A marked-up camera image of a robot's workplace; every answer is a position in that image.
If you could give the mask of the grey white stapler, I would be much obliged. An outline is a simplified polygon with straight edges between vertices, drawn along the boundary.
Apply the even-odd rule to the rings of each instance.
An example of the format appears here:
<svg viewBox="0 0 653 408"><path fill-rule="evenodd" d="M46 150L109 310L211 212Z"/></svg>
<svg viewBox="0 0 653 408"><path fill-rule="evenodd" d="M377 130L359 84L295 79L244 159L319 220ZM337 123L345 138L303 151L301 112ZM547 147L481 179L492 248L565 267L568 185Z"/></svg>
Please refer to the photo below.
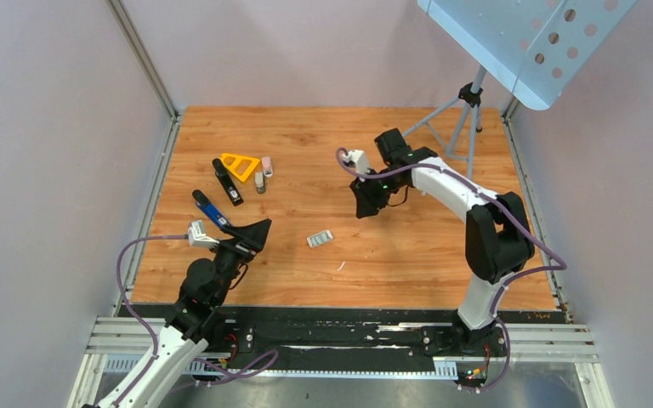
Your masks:
<svg viewBox="0 0 653 408"><path fill-rule="evenodd" d="M259 194L264 194L266 192L266 180L263 172L256 172L254 174L254 183L256 191Z"/></svg>

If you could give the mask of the pink stapler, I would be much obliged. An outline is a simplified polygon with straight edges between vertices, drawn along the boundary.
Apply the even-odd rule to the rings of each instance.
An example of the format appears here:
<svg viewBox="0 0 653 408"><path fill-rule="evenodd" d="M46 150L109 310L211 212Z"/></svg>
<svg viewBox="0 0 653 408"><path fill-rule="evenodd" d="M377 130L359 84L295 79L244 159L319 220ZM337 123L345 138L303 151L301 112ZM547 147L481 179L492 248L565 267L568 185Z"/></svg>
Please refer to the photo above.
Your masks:
<svg viewBox="0 0 653 408"><path fill-rule="evenodd" d="M274 173L273 161L270 156L261 158L262 171L266 178L272 177Z"/></svg>

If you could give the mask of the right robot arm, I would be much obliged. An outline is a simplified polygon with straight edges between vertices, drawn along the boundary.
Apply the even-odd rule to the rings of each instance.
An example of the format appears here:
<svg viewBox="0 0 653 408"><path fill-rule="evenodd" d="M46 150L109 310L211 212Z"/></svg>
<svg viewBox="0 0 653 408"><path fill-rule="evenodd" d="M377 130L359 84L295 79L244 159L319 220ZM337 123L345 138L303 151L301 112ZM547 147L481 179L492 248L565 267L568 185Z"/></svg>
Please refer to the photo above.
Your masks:
<svg viewBox="0 0 653 408"><path fill-rule="evenodd" d="M522 199L498 194L454 171L428 147L413 149L397 128L374 140L385 168L371 168L362 150L338 149L336 158L354 175L349 187L357 218L378 215L389 198L409 187L435 198L465 225L465 258L472 276L457 309L451 342L461 354L474 354L485 344L484 330L493 325L497 294L509 277L535 255L534 238Z"/></svg>

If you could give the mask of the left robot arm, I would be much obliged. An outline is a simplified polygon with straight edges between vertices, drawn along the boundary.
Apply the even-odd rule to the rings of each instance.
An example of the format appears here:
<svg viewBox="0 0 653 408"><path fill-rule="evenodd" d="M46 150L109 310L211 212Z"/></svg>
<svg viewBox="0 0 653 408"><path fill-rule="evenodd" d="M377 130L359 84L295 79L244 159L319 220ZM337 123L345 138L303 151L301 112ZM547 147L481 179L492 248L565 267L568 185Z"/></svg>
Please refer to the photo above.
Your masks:
<svg viewBox="0 0 653 408"><path fill-rule="evenodd" d="M239 269L263 251L272 221L264 218L242 227L223 226L224 239L209 236L201 220L190 223L180 239L206 248L212 258L198 258L186 272L177 300L155 331L130 303L128 312L147 330L150 347L98 407L157 407L185 368L203 351L220 349L226 340L221 307Z"/></svg>

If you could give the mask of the yellow plastic triangle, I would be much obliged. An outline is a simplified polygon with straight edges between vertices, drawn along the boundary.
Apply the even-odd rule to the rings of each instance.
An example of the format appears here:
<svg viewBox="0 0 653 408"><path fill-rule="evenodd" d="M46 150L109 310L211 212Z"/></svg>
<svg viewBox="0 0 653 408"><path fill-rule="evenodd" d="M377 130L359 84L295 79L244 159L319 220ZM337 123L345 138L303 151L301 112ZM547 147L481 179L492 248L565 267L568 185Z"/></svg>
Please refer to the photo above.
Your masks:
<svg viewBox="0 0 653 408"><path fill-rule="evenodd" d="M222 153L219 159L226 170L241 183L246 183L261 164L257 157L231 153Z"/></svg>

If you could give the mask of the light blue music stand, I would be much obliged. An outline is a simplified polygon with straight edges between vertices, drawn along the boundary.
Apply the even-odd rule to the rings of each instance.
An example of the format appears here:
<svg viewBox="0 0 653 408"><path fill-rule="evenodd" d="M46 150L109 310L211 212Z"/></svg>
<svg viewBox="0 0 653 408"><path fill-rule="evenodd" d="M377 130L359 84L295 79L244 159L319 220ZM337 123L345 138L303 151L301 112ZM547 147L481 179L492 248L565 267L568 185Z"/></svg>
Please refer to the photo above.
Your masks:
<svg viewBox="0 0 653 408"><path fill-rule="evenodd" d="M469 129L467 176L473 176L480 93L486 75L524 107L550 108L589 57L633 8L629 0L424 1L418 6L479 65L463 87L457 126Z"/></svg>

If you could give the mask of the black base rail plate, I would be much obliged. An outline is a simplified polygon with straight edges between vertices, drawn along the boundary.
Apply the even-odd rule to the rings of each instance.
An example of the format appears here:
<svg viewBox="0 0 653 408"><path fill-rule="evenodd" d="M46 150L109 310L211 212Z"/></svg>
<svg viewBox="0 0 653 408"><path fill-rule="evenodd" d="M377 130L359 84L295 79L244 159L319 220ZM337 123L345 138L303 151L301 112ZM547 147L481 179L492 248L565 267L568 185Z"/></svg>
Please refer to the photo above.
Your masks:
<svg viewBox="0 0 653 408"><path fill-rule="evenodd" d="M496 322L475 332L454 310L226 306L207 330L206 353L222 353L231 368L260 354L284 371L416 371L436 357L463 357L459 377L482 379L490 363L509 355Z"/></svg>

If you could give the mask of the aluminium frame post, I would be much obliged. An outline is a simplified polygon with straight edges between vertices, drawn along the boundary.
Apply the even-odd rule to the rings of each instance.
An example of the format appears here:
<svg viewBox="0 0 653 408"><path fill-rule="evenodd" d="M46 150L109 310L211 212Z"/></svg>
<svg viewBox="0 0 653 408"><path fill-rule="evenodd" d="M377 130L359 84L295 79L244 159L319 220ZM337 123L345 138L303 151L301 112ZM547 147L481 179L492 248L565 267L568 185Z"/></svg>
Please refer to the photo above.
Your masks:
<svg viewBox="0 0 653 408"><path fill-rule="evenodd" d="M129 15L124 1L106 0L105 3L109 7L117 25L122 31L122 34L139 63L139 66L144 72L147 81L151 85L156 98L167 113L168 117L173 122L176 122L179 118L179 109L173 102L165 82L162 80L156 65L150 57L149 52L138 33L137 27Z"/></svg>

